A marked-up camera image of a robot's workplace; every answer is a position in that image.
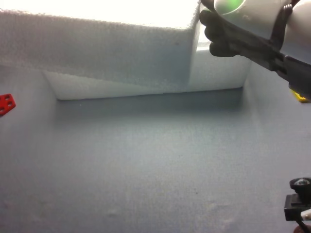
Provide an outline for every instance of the gray table surface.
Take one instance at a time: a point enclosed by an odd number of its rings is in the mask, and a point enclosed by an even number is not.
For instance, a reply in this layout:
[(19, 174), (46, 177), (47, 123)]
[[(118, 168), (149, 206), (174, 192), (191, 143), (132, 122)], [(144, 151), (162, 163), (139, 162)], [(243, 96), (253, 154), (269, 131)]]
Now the gray table surface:
[(311, 104), (257, 65), (244, 89), (57, 101), (0, 68), (1, 233), (291, 233)]

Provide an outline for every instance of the green indicator light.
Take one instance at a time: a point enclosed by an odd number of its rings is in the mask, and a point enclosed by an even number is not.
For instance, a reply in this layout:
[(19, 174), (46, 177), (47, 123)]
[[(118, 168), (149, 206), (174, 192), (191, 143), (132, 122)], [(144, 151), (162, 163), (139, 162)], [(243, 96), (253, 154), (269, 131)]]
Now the green indicator light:
[(217, 0), (215, 1), (215, 10), (219, 14), (226, 14), (239, 8), (243, 2), (244, 0)]

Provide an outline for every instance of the yellow object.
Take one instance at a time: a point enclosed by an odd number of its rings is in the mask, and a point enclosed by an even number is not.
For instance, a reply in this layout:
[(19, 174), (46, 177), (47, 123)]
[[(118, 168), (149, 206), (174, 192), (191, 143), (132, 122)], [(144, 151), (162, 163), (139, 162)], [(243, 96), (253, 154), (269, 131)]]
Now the yellow object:
[(294, 96), (296, 97), (296, 99), (301, 102), (301, 103), (309, 103), (309, 100), (307, 100), (306, 98), (300, 96), (297, 92), (292, 91)]

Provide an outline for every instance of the styrofoam block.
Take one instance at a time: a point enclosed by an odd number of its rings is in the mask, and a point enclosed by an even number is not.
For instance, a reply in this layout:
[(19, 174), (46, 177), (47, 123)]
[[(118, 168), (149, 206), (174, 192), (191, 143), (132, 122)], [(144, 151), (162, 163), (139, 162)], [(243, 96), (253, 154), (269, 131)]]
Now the styrofoam block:
[(60, 100), (123, 97), (146, 94), (179, 93), (242, 87), (251, 62), (240, 56), (214, 57), (209, 52), (210, 42), (201, 27), (198, 47), (193, 56), (190, 81), (179, 89), (155, 89), (139, 85), (115, 83), (60, 73), (44, 72)]
[(0, 64), (179, 88), (198, 12), (199, 0), (1, 0)]

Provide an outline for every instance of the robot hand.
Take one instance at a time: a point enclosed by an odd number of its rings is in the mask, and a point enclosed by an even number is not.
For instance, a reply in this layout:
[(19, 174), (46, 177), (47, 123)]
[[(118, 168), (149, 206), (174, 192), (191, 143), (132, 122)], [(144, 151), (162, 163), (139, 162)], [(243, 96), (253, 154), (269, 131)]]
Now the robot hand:
[(241, 55), (311, 100), (311, 0), (202, 0), (214, 56)]

